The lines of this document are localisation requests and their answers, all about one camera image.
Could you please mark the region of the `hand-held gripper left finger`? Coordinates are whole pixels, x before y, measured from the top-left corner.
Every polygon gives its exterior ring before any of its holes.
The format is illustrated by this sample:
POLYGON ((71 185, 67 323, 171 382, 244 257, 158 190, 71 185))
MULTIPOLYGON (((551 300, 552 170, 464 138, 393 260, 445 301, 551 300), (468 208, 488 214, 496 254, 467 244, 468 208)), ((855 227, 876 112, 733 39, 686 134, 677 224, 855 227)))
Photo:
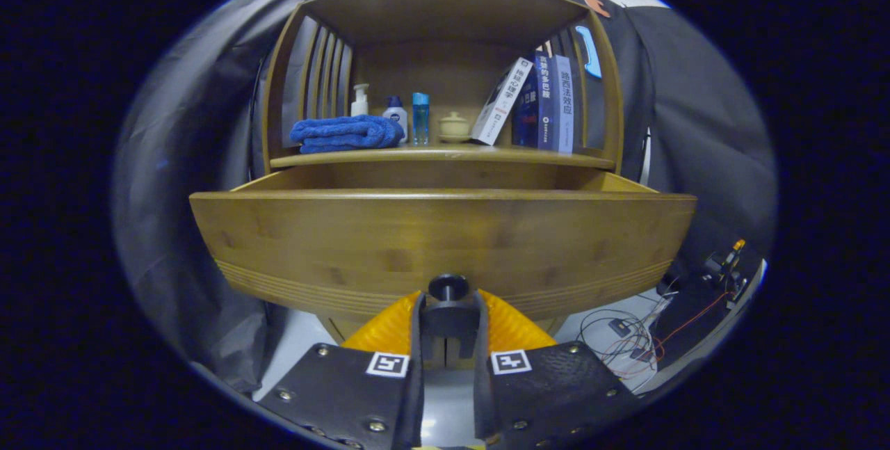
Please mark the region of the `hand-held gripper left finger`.
POLYGON ((389 351, 316 343, 260 400, 290 430, 327 449, 411 449, 421 443, 422 291, 398 299, 373 319, 397 340, 389 351))

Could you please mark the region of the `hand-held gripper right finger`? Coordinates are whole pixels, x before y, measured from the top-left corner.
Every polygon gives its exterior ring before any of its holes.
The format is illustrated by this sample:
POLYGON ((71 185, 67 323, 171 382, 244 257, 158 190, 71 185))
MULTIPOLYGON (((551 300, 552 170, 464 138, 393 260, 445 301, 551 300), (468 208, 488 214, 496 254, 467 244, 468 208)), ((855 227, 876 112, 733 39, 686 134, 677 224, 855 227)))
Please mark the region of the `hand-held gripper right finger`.
POLYGON ((474 302, 474 422, 487 449, 576 449, 641 410, 590 346, 553 342, 489 292, 474 302))

